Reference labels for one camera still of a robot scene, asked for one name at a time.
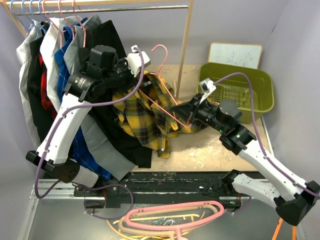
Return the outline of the yellow plaid flannel shirt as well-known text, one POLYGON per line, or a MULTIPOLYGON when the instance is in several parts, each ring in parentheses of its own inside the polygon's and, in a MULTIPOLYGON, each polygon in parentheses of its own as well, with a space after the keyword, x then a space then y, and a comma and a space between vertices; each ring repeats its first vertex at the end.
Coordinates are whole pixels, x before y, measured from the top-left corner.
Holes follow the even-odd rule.
MULTIPOLYGON (((162 111, 156 104, 167 111, 175 104, 166 106, 165 101, 160 100, 159 84, 146 70, 139 90, 125 101, 114 104, 113 109, 117 123, 127 134, 135 137, 142 146, 156 151, 159 158, 168 159, 172 151, 171 138, 179 134, 195 134, 207 126, 195 120, 191 128, 185 128, 162 111)), ((173 94, 174 90, 167 82, 166 86, 173 94)))

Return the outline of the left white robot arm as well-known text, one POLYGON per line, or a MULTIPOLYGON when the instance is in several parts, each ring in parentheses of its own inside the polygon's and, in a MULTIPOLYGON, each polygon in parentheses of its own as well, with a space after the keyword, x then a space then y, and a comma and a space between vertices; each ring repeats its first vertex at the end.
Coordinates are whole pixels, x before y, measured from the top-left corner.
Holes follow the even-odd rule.
POLYGON ((101 174, 69 158, 70 146, 93 107, 112 106, 134 95, 143 81, 145 67, 149 64, 150 58, 137 45, 132 46, 131 53, 122 59, 118 58, 113 47, 97 45, 92 48, 89 60, 68 79, 57 117, 46 138, 36 151, 27 153, 26 159, 35 164, 38 171, 44 170, 59 182, 82 185, 91 196, 101 194, 101 174), (96 101, 108 89, 133 81, 137 81, 135 88, 123 98, 96 101))

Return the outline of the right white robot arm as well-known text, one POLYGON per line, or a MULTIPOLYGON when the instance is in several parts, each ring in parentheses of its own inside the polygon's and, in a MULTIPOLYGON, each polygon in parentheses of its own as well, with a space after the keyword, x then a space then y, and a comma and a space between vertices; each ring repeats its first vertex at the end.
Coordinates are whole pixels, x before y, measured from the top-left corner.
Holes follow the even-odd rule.
POLYGON ((190 101, 173 106, 171 111, 187 123, 198 120, 220 132, 222 145, 250 163, 267 180, 262 182, 234 169, 222 180, 226 195, 241 193, 254 197, 275 209, 292 226, 298 226, 316 204, 319 184, 307 182, 270 154, 258 135, 239 122, 242 112, 235 101, 226 99, 215 106, 198 93, 190 101))

